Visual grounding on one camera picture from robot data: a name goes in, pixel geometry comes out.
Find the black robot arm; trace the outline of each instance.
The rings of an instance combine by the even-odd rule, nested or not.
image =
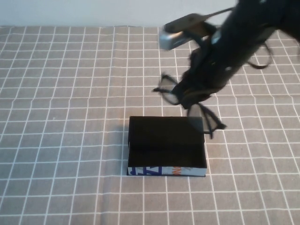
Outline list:
[[[226,11],[230,14],[220,27],[206,21]],[[159,35],[161,49],[171,50],[189,40],[199,45],[190,55],[190,68],[175,94],[182,99],[193,96],[184,98],[188,108],[223,89],[245,63],[265,68],[250,63],[251,56],[261,46],[267,47],[266,41],[276,30],[300,42],[299,23],[300,0],[240,0],[233,8],[205,16],[190,14],[166,24]]]

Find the eyeglasses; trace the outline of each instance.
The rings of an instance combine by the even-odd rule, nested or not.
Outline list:
[[[176,80],[166,74],[162,74],[161,81],[158,87],[153,89],[153,92],[159,92],[162,98],[172,105],[181,105],[183,101],[187,102],[187,98],[199,96],[200,92],[195,91],[185,97],[179,96],[175,91],[178,86]],[[203,106],[202,104],[192,102],[187,109],[187,117],[190,124],[196,128],[200,133],[209,134],[213,138],[213,132],[217,129],[225,129],[223,124],[213,111]]]

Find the black box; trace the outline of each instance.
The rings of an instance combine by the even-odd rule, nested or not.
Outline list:
[[[129,118],[128,176],[205,176],[204,134],[187,117]]]

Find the table surface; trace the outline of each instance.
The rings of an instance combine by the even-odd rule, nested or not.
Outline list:
[[[0,224],[298,225],[299,45],[268,43],[268,68],[204,102],[228,126],[206,136],[205,178],[128,177],[129,116],[186,115],[151,90],[197,46],[161,51],[157,27],[0,28]]]

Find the white wall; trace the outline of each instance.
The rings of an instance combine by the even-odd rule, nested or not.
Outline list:
[[[161,26],[190,13],[209,14],[237,0],[2,0],[0,25]],[[221,24],[228,13],[210,19]]]

